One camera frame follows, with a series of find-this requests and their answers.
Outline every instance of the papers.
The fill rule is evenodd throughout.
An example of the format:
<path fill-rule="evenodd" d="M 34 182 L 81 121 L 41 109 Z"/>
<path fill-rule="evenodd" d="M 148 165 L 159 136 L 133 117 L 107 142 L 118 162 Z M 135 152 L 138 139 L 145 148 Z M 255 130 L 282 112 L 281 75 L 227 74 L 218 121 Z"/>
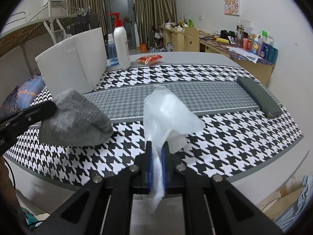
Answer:
<path fill-rule="evenodd" d="M 250 60 L 251 62 L 257 63 L 258 59 L 260 58 L 259 56 L 257 56 L 256 54 L 253 53 L 249 53 L 246 50 L 242 49 L 242 48 L 233 48 L 233 47 L 227 47 L 230 51 L 237 53 L 243 57 L 245 57 L 246 59 Z"/>

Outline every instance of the white tissue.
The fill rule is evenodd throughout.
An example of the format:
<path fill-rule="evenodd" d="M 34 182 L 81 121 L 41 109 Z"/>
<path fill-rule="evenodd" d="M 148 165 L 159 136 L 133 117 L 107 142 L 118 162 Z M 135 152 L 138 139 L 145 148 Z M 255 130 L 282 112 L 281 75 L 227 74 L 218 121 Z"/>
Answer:
<path fill-rule="evenodd" d="M 145 141 L 152 142 L 153 168 L 152 188 L 149 194 L 149 212 L 154 213 L 164 196 L 161 150 L 166 141 L 170 153 L 174 154 L 187 145 L 185 134 L 199 132 L 204 122 L 163 86 L 157 86 L 145 98 L 143 108 Z"/>

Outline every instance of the yellow object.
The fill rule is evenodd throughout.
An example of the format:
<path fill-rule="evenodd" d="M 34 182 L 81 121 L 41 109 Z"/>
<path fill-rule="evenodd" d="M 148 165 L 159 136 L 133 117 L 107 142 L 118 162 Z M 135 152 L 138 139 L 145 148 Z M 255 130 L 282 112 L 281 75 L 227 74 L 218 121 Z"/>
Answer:
<path fill-rule="evenodd" d="M 217 42 L 221 42 L 221 43 L 229 43 L 229 41 L 228 40 L 225 40 L 225 39 L 222 39 L 222 38 L 216 38 L 216 41 Z"/>

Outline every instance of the dark green book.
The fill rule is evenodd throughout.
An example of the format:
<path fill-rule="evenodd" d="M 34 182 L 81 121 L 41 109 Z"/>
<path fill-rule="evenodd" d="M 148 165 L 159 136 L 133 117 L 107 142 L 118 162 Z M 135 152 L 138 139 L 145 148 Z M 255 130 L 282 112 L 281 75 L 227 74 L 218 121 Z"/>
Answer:
<path fill-rule="evenodd" d="M 274 99 L 259 85 L 250 78 L 238 77 L 237 82 L 242 88 L 252 97 L 252 99 L 259 105 L 261 110 L 268 118 L 275 118 L 283 114 L 281 108 L 274 101 Z"/>

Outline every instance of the blue bottle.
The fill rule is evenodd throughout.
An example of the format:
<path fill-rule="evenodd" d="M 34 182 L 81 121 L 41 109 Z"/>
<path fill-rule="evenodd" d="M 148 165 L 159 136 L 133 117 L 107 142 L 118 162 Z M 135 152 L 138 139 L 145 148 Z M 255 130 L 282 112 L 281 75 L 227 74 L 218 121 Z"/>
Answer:
<path fill-rule="evenodd" d="M 112 67 L 118 66 L 118 59 L 117 59 L 117 53 L 116 53 L 116 47 L 113 39 L 113 34 L 108 34 L 108 53 L 109 53 L 109 59 L 110 64 Z"/>

